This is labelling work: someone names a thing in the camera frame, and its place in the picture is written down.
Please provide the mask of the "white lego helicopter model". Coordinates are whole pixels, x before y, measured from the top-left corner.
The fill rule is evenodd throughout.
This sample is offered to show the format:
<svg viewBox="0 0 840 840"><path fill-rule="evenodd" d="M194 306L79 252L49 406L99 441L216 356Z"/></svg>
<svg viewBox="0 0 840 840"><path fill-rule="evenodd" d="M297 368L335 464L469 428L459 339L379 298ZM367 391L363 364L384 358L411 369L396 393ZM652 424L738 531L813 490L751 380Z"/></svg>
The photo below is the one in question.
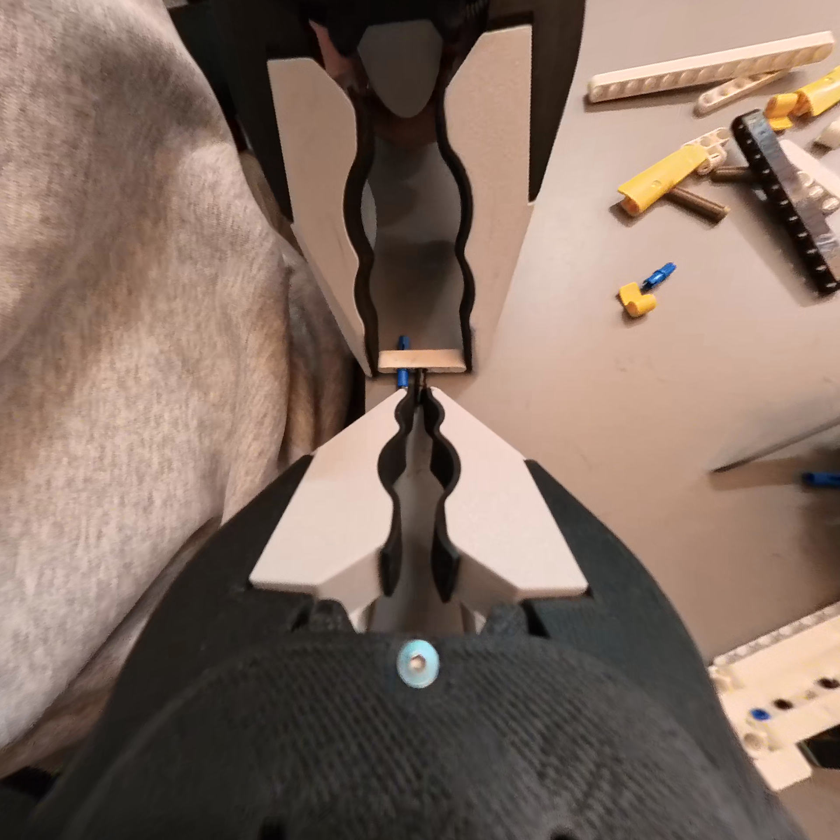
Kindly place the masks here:
<svg viewBox="0 0 840 840"><path fill-rule="evenodd" d="M765 450L709 474L715 490L781 489L799 505L800 556L782 576L765 561L740 605L788 595L794 572L828 584L806 614L769 607L788 621L717 655L708 667L731 728L774 792L809 780L815 769L838 770L838 489L804 486L802 474L809 471L838 472L838 439L793 455Z"/></svg>

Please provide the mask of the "long white lego beam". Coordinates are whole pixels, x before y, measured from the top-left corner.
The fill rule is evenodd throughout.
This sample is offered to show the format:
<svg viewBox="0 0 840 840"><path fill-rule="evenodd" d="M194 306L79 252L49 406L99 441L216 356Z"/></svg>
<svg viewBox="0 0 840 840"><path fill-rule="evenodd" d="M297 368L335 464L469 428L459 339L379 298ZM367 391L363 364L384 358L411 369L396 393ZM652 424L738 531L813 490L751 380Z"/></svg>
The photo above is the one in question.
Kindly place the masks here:
<svg viewBox="0 0 840 840"><path fill-rule="evenodd" d="M586 97L597 104L806 67L829 57L835 43L832 32L822 31L608 71L589 80Z"/></svg>

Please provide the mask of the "person's left hand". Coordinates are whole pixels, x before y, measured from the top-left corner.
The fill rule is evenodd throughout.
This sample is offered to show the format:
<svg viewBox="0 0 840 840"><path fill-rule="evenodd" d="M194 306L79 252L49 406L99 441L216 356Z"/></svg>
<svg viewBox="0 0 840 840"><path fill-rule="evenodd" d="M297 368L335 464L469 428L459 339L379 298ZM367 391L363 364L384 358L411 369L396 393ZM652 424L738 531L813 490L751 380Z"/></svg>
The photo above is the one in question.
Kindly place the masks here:
<svg viewBox="0 0 840 840"><path fill-rule="evenodd" d="M353 60L340 54L331 41L329 32L325 27L312 20L309 21L309 25L316 36L322 65L328 75L342 89L356 93L362 92L364 90L364 84L360 81Z"/></svg>

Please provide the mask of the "long black lego beam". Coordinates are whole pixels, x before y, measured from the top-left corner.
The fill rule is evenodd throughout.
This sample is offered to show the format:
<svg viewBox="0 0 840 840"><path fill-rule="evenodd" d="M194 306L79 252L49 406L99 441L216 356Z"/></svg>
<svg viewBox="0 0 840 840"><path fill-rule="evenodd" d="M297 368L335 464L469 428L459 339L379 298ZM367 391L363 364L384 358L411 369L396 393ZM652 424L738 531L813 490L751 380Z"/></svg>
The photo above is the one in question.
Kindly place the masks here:
<svg viewBox="0 0 840 840"><path fill-rule="evenodd" d="M760 110L746 112L732 121L731 133L814 289L823 296L838 292L838 238L769 121Z"/></svg>

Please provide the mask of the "yellow lego panel black tip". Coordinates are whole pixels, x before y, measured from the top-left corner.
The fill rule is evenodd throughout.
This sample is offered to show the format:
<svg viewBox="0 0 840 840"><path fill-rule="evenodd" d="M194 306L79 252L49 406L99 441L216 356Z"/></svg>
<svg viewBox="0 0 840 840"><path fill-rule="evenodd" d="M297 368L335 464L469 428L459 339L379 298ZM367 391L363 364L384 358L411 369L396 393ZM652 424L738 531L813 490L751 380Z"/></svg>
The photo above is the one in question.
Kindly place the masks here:
<svg viewBox="0 0 840 840"><path fill-rule="evenodd" d="M793 92L768 100L763 116L775 132L793 127L799 118L814 118L839 103L839 66Z"/></svg>

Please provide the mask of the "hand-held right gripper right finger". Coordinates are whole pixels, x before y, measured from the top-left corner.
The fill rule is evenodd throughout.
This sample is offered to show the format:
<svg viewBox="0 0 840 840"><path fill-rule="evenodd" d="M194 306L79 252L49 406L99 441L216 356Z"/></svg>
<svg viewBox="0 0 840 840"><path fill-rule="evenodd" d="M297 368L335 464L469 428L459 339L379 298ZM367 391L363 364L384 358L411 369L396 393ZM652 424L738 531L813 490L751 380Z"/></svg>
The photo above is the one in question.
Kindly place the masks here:
<svg viewBox="0 0 840 840"><path fill-rule="evenodd" d="M441 389L423 389L442 496L431 564L442 602L486 620L502 604L575 597L587 580L525 457Z"/></svg>

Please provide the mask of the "yellow lego panel white connector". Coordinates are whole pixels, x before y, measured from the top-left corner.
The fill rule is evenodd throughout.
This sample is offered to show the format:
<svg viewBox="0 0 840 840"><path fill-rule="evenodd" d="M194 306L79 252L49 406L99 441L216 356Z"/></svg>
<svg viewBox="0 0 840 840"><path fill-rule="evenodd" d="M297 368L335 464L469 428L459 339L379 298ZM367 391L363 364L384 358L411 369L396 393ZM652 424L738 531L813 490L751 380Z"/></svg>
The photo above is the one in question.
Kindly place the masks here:
<svg viewBox="0 0 840 840"><path fill-rule="evenodd" d="M620 207L630 217L645 213L691 175L708 175L728 158L732 132L720 127L684 143L678 150L617 188Z"/></svg>

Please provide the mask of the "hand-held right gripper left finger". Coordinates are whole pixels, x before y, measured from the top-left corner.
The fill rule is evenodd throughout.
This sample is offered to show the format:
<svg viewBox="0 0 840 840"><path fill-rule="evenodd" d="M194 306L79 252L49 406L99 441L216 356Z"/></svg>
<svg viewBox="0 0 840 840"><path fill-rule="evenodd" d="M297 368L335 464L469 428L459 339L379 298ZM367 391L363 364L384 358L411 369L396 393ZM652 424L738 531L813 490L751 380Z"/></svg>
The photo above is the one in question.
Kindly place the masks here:
<svg viewBox="0 0 840 840"><path fill-rule="evenodd" d="M341 604L368 621L392 595L403 559L396 482L406 468L413 392L399 388L321 446L259 556L257 589Z"/></svg>

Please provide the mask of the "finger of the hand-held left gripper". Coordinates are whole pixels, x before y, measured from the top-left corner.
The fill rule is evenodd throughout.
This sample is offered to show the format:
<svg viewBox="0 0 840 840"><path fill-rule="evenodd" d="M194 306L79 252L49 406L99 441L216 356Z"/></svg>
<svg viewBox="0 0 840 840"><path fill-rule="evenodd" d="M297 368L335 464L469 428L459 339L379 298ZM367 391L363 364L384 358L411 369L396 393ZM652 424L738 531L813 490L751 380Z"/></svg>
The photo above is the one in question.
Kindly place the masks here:
<svg viewBox="0 0 840 840"><path fill-rule="evenodd" d="M362 214L375 151L371 122L352 91L315 59L272 59L266 67L292 230L351 352L365 375L374 377L375 237Z"/></svg>
<svg viewBox="0 0 840 840"><path fill-rule="evenodd" d="M472 374L489 357L531 221L531 82L532 27L487 31L449 81L438 115L460 200L458 317Z"/></svg>

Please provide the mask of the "short white lego beam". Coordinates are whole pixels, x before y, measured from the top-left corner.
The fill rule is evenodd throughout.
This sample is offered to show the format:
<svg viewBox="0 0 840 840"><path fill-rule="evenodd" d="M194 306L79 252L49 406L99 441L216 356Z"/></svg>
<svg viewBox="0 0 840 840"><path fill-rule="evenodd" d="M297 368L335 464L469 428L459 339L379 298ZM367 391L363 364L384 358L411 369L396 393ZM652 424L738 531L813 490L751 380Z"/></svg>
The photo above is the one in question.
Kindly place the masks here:
<svg viewBox="0 0 840 840"><path fill-rule="evenodd" d="M467 372L467 366L461 350L387 350L379 353L379 373L390 374L400 370L461 375Z"/></svg>

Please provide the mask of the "thin white lego beam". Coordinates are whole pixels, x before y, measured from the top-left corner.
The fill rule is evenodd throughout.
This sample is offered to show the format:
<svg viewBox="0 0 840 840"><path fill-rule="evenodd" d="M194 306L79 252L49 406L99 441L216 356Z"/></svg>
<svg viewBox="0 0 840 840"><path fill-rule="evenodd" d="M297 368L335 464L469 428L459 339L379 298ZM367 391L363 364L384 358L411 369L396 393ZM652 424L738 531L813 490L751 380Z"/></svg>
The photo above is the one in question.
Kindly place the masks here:
<svg viewBox="0 0 840 840"><path fill-rule="evenodd" d="M790 72L789 69L765 71L724 81L701 93L692 112L698 118L705 117L733 102L753 95L759 89L783 78Z"/></svg>

